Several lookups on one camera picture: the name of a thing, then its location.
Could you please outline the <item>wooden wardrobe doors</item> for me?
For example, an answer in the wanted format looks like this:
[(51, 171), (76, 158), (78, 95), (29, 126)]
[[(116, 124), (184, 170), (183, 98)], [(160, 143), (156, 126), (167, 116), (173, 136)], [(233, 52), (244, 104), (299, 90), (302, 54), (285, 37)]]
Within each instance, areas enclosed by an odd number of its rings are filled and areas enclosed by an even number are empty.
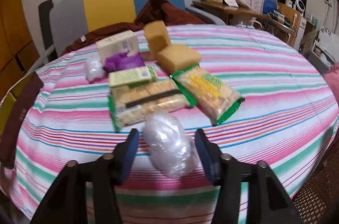
[(39, 59), (22, 0), (1, 0), (1, 97)]

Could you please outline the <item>clear plastic bag bundle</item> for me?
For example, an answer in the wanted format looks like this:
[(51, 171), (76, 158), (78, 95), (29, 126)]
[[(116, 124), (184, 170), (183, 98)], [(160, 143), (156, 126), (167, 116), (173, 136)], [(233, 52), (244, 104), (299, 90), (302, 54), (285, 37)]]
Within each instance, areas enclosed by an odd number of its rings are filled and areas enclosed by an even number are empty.
[(183, 177), (198, 167), (199, 156), (193, 138), (172, 114), (158, 111), (147, 115), (143, 138), (153, 166), (165, 176)]
[(103, 69), (103, 64), (99, 56), (91, 57), (86, 60), (84, 68), (86, 80), (89, 82), (103, 79), (106, 76), (106, 72)]

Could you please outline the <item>cream cardboard box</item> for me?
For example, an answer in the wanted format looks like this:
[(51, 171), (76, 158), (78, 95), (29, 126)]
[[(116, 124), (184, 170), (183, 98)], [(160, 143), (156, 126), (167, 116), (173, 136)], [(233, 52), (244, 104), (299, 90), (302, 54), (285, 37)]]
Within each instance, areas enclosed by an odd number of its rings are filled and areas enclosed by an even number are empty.
[(139, 40), (131, 30), (108, 36), (96, 43), (101, 62), (104, 64), (106, 58), (118, 53), (135, 55), (139, 52)]

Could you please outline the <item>purple snack packets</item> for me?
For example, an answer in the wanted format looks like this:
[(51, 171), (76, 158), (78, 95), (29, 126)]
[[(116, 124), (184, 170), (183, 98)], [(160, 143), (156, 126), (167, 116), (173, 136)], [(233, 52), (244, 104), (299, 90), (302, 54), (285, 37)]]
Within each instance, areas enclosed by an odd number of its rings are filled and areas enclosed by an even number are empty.
[(108, 72), (139, 68), (145, 66), (140, 53), (128, 55), (128, 53), (117, 53), (105, 59), (103, 69)]

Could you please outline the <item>green white small carton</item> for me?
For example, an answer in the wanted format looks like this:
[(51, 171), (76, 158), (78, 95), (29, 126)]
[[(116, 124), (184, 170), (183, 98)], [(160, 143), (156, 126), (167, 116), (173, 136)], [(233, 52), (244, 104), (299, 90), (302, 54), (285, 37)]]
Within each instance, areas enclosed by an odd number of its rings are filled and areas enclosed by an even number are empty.
[(109, 73), (110, 87), (152, 81), (157, 81), (157, 74), (153, 66), (149, 65)]

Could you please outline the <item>wooden side desk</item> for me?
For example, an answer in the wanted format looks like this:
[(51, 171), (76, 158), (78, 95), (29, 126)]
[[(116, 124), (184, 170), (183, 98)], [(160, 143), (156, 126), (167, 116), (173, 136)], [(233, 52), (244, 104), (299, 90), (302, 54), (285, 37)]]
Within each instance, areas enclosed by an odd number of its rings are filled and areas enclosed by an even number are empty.
[(272, 19), (269, 15), (263, 15), (254, 10), (231, 7), (213, 1), (193, 1), (192, 5), (221, 18), (228, 25), (232, 24), (235, 26), (236, 21), (242, 21), (243, 24), (253, 23), (258, 26), (261, 24), (262, 30), (273, 35), (283, 36), (284, 42), (288, 42), (297, 35), (293, 28), (283, 25), (279, 21)]

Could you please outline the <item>cracker pack with black stripe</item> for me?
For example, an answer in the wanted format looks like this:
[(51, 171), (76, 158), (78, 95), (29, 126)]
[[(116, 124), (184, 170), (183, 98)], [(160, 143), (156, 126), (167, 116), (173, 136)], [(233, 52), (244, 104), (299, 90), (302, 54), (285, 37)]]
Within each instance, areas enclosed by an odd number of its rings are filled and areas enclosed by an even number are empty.
[(116, 131), (145, 121), (147, 115), (158, 111), (174, 112), (198, 104), (192, 94), (173, 79), (117, 86), (111, 89), (108, 99)]

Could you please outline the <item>gold metal tin box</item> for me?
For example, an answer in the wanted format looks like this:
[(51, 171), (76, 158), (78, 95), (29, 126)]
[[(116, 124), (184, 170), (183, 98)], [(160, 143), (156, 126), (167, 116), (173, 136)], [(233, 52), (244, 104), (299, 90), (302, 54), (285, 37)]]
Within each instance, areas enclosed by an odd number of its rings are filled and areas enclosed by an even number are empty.
[(14, 168), (19, 130), (43, 85), (33, 72), (18, 81), (1, 103), (1, 164), (10, 170)]

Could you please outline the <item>black rolled mat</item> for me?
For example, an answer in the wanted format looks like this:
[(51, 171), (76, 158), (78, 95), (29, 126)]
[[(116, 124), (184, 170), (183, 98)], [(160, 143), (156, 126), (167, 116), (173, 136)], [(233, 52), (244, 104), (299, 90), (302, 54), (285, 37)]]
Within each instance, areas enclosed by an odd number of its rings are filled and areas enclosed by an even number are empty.
[(44, 42), (44, 48), (45, 50), (51, 51), (51, 53), (47, 56), (48, 62), (52, 62), (58, 58), (57, 52), (54, 48), (53, 37), (52, 37), (52, 32), (51, 32), (51, 23), (50, 23), (50, 17), (49, 17), (49, 14), (53, 6), (54, 4), (52, 0), (43, 1), (38, 6), (39, 21), (40, 21), (41, 34), (42, 34), (43, 42)]

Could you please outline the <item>yellow sponge block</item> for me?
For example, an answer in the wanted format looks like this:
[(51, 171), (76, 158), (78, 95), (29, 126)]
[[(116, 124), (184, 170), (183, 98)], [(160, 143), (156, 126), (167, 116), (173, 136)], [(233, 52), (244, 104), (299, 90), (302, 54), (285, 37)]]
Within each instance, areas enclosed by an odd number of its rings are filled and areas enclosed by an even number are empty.
[(154, 21), (144, 27), (144, 37), (148, 42), (149, 60), (156, 59), (158, 52), (171, 45), (170, 36), (163, 21)]
[(199, 64), (202, 56), (195, 50), (183, 44), (172, 44), (158, 52), (156, 60), (167, 74), (189, 68)]

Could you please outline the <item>yellow green cracker pack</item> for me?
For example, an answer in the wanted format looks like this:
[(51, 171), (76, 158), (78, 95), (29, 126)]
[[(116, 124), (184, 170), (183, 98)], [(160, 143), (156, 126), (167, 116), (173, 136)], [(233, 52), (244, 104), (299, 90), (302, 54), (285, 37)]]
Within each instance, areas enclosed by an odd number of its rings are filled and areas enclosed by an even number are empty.
[(198, 64), (175, 72), (170, 77), (183, 93), (202, 107), (215, 125), (229, 119), (245, 101), (238, 91)]

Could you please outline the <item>grey yellow blue headboard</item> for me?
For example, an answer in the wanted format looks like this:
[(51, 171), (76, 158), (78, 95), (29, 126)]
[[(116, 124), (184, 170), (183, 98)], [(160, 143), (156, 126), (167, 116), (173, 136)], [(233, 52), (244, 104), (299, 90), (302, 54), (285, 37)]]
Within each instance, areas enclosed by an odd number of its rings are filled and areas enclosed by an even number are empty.
[[(135, 20), (148, 0), (61, 0), (49, 13), (58, 55), (76, 39), (96, 29)], [(185, 10), (185, 0), (167, 0)]]

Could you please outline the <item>upright yellow sponge block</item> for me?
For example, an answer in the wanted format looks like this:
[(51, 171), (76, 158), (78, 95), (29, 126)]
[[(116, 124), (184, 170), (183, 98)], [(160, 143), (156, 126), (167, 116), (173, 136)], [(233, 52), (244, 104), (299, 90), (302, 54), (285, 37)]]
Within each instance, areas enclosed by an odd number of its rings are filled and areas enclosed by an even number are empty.
[(144, 27), (144, 37), (148, 42), (149, 60), (156, 59), (158, 52), (171, 45), (170, 36), (163, 21), (154, 21)]

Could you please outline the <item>dark red garment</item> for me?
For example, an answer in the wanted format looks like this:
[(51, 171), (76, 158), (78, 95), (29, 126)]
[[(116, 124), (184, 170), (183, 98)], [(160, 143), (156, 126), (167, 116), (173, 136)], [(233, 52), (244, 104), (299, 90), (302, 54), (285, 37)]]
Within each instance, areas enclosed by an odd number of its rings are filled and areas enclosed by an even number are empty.
[(135, 18), (134, 22), (111, 24), (109, 26), (89, 32), (85, 35), (86, 40), (82, 41), (78, 38), (75, 40), (75, 42), (73, 42), (73, 44), (67, 46), (64, 49), (62, 55), (87, 47), (101, 39), (118, 34), (120, 32), (127, 30), (131, 30), (132, 32), (140, 31), (148, 23), (152, 23), (154, 21), (162, 21), (166, 26), (206, 24), (206, 22), (204, 22), (202, 19), (185, 10), (175, 7), (167, 0), (148, 0)]

